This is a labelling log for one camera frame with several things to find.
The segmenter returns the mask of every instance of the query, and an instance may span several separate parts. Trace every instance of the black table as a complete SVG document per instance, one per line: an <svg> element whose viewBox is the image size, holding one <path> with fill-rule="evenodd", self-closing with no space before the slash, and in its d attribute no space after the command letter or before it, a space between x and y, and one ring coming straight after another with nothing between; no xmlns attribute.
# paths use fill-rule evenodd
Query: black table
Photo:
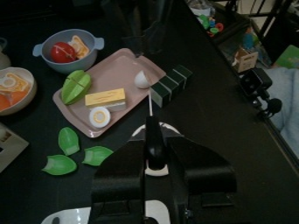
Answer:
<svg viewBox="0 0 299 224"><path fill-rule="evenodd" d="M56 177L42 171L47 156L62 154L60 129L77 128L52 101L66 75L54 72L43 59L32 56L32 50L55 32L70 28L89 30L106 39L98 61L123 47L119 32L103 18L70 21L47 17L2 27L14 67L32 72L39 88L30 106L0 117L0 122L31 143L0 174L4 224L42 223L60 210L91 206L91 181L98 168L81 163L83 150L71 156L79 165L74 173ZM239 78L183 1L174 1L163 51L146 57L165 71L182 64L195 74L189 88L165 108L154 107L154 113L186 137L217 151L235 168L235 206L211 210L199 207L194 211L195 223L297 223L299 178L294 160L277 131L258 118L258 111L242 93ZM81 148L103 145L115 151L145 124L147 115L145 100L102 137L91 139L77 131Z"/></svg>

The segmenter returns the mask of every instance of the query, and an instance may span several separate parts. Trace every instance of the pink tray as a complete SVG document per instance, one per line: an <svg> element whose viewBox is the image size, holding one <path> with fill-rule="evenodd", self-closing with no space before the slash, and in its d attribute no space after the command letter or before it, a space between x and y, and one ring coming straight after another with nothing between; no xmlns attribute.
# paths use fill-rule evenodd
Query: pink tray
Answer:
<svg viewBox="0 0 299 224"><path fill-rule="evenodd" d="M89 94L115 88L125 88L126 90L126 110L111 113L111 121L106 128L98 129L91 125L90 109L86 106L85 98L67 106L62 102L62 90L54 94L54 102L65 117L89 137L99 137L147 97L149 89L141 89L135 85L135 77L142 70L149 74L154 84L165 76L165 71L149 58L145 56L137 58L134 53L125 48L102 60L87 71L93 80Z"/></svg>

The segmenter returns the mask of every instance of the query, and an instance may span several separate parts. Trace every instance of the dark green box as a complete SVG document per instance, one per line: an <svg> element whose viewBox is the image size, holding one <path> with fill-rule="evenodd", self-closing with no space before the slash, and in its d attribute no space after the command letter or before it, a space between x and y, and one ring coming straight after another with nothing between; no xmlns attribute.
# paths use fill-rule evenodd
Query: dark green box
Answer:
<svg viewBox="0 0 299 224"><path fill-rule="evenodd" d="M185 88L190 85L193 79L193 71L189 70L185 66L179 65L174 71L185 78Z"/></svg>
<svg viewBox="0 0 299 224"><path fill-rule="evenodd" d="M165 88L170 91L171 100L179 94L179 85L171 80L171 78L166 75L159 82L163 84Z"/></svg>
<svg viewBox="0 0 299 224"><path fill-rule="evenodd" d="M151 86L151 97L161 108L171 101L171 93L161 82Z"/></svg>
<svg viewBox="0 0 299 224"><path fill-rule="evenodd" d="M179 85L179 92L185 89L185 78L174 70L167 74L169 78Z"/></svg>

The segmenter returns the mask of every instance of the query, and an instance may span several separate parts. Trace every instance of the orange slice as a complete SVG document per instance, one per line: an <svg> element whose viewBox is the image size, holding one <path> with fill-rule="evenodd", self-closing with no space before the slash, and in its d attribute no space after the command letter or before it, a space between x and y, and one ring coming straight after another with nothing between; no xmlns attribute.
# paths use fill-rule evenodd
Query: orange slice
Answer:
<svg viewBox="0 0 299 224"><path fill-rule="evenodd" d="M0 111L8 109L10 107L11 107L11 103L7 97L3 94L0 94Z"/></svg>
<svg viewBox="0 0 299 224"><path fill-rule="evenodd" d="M69 44L75 49L78 59L83 59L90 54L90 49L78 35L73 36L73 40Z"/></svg>
<svg viewBox="0 0 299 224"><path fill-rule="evenodd" d="M16 91L11 93L12 106L27 96L27 91Z"/></svg>

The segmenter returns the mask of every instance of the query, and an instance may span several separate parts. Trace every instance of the blue bowl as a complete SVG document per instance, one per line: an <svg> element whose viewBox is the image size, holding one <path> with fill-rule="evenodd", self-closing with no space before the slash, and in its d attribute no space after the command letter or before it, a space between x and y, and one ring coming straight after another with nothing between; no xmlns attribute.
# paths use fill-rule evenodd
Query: blue bowl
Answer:
<svg viewBox="0 0 299 224"><path fill-rule="evenodd" d="M51 50L58 42L69 43L73 36L78 35L90 49L89 55L83 59L78 59L71 63L56 63L52 61ZM105 39L95 38L89 31L71 29L55 33L48 39L32 49L35 57L42 56L48 66L62 74L70 74L77 70L89 70L98 58L99 50L105 48Z"/></svg>

